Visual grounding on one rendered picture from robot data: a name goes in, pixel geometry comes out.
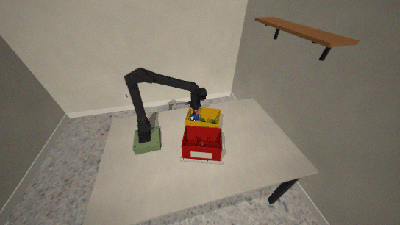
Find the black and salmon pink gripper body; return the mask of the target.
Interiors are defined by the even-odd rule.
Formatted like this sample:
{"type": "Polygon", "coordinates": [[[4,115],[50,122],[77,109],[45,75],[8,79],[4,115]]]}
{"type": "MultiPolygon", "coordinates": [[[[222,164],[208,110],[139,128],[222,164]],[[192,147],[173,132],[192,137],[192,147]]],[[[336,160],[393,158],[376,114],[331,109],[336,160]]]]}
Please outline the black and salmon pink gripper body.
{"type": "Polygon", "coordinates": [[[191,101],[188,102],[188,104],[190,104],[190,107],[192,107],[194,110],[198,110],[200,109],[199,107],[201,107],[201,104],[197,105],[197,100],[191,99],[191,101]]]}

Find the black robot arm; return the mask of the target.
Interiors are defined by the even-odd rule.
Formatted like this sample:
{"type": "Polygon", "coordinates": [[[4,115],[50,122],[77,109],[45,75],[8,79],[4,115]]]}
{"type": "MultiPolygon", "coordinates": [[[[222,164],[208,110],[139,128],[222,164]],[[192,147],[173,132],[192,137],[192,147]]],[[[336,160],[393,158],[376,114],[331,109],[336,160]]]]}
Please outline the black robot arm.
{"type": "Polygon", "coordinates": [[[129,74],[124,76],[126,85],[129,89],[129,93],[132,99],[132,103],[137,114],[137,127],[138,127],[138,142],[145,143],[151,141],[151,125],[146,117],[143,102],[140,96],[138,83],[157,83],[161,85],[167,85],[175,88],[181,88],[190,91],[192,100],[197,100],[197,105],[206,99],[207,90],[204,87],[199,88],[195,82],[184,81],[173,77],[157,74],[153,71],[146,70],[144,68],[138,68],[129,74]],[[148,76],[150,75],[150,76],[148,76]],[[153,82],[152,82],[153,81],[153,82]],[[192,85],[193,84],[193,85],[192,85]]]}

